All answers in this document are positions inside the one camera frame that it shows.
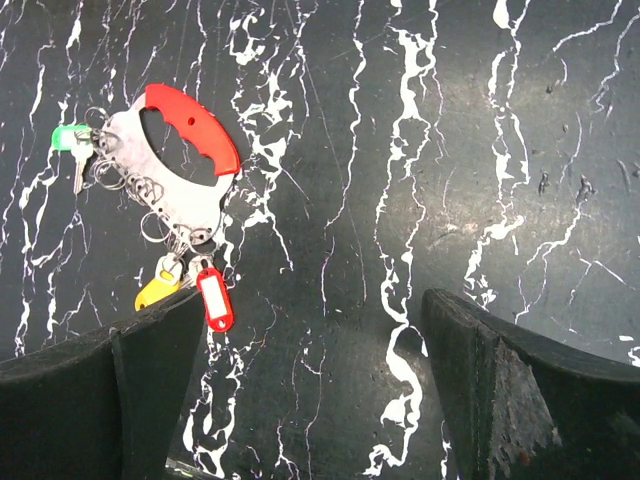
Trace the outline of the metal wire keyring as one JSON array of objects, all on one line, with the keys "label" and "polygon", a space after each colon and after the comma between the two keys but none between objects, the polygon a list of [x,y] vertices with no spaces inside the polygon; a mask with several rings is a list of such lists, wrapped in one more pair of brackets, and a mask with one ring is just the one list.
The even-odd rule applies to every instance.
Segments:
[{"label": "metal wire keyring", "polygon": [[88,127],[76,135],[91,143],[97,161],[91,168],[94,179],[109,190],[122,190],[148,209],[167,228],[150,242],[165,242],[177,253],[194,252],[213,239],[221,225],[224,197],[234,174],[221,175],[212,186],[187,180],[172,172],[149,144],[141,121],[144,102],[108,118],[100,128]]}]

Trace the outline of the green tagged key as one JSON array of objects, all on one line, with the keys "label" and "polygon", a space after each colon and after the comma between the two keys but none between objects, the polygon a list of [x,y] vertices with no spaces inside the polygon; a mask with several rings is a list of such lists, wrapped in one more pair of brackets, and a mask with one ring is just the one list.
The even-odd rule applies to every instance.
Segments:
[{"label": "green tagged key", "polygon": [[83,124],[59,125],[53,130],[51,144],[56,151],[69,152],[73,156],[73,193],[78,195],[84,185],[84,170],[94,154],[92,129]]}]

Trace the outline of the red keyring opener tool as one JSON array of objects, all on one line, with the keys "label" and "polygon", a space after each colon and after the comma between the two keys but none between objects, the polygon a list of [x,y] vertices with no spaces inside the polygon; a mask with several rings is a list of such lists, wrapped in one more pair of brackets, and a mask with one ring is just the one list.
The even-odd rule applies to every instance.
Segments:
[{"label": "red keyring opener tool", "polygon": [[146,138],[172,172],[209,186],[221,175],[234,174],[236,180],[241,167],[238,150],[205,106],[181,90],[159,83],[147,85],[131,106],[139,99],[144,102],[141,121]]}]

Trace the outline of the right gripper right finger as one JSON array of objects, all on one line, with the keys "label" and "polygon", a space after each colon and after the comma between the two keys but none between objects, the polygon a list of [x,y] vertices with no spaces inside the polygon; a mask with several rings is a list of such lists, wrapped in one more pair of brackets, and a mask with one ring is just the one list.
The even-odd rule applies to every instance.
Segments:
[{"label": "right gripper right finger", "polygon": [[462,479],[636,479],[639,370],[428,289],[422,334]]}]

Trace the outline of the yellow tagged key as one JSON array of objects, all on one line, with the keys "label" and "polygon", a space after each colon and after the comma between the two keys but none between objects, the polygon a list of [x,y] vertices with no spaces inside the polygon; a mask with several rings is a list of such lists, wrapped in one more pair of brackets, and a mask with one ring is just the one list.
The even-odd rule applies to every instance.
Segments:
[{"label": "yellow tagged key", "polygon": [[134,309],[140,311],[180,289],[184,266],[175,253],[167,253],[156,263],[153,278],[140,290]]}]

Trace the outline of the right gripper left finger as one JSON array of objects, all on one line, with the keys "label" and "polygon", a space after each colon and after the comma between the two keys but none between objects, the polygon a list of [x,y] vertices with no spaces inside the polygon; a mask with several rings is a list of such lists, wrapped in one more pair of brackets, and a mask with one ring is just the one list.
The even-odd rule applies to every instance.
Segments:
[{"label": "right gripper left finger", "polygon": [[183,292],[2,362],[2,478],[162,478],[204,327]]}]

